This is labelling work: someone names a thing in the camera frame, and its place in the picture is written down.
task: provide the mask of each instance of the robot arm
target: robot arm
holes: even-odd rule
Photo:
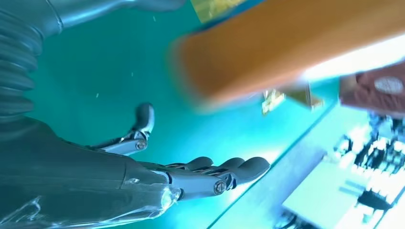
[[[157,217],[175,201],[216,196],[252,181],[268,168],[263,158],[200,157],[167,166],[137,162],[154,124],[143,104],[130,132],[98,146],[79,146],[45,123],[24,116],[45,38],[120,8],[173,10],[184,0],[0,1],[0,227],[83,228]]]

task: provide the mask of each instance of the teal wall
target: teal wall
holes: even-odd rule
[[[335,103],[332,81],[315,89],[326,99],[315,112],[287,101],[263,117],[261,101],[254,99],[196,113],[168,71],[168,48],[199,24],[191,4],[172,13],[122,10],[50,38],[32,74],[37,87],[28,93],[36,102],[30,115],[66,140],[88,145],[124,134],[134,107],[149,101],[156,125],[136,160],[168,164],[209,156],[219,164],[237,156],[275,160]],[[122,228],[207,228],[246,188],[182,202],[160,218]]]

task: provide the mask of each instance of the black object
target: black object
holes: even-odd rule
[[[363,205],[373,208],[374,210],[387,211],[393,206],[386,201],[386,198],[371,190],[364,191],[357,201]]]

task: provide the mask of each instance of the robotic finger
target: robotic finger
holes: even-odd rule
[[[143,151],[148,146],[148,138],[155,125],[155,112],[149,103],[143,103],[136,109],[136,122],[123,137],[118,137],[104,143],[91,146],[109,153],[130,156]]]
[[[199,157],[182,164],[159,165],[139,162],[146,169],[166,177],[167,183],[181,190],[178,200],[217,196],[238,185],[251,182],[270,168],[270,164],[261,157],[247,161],[232,158],[222,165],[212,166],[207,157]]]

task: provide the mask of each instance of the transparent plastic cover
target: transparent plastic cover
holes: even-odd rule
[[[21,204],[0,208],[1,229],[106,228],[162,215],[181,191],[166,184],[134,184],[130,189],[0,187],[2,196],[21,197]]]

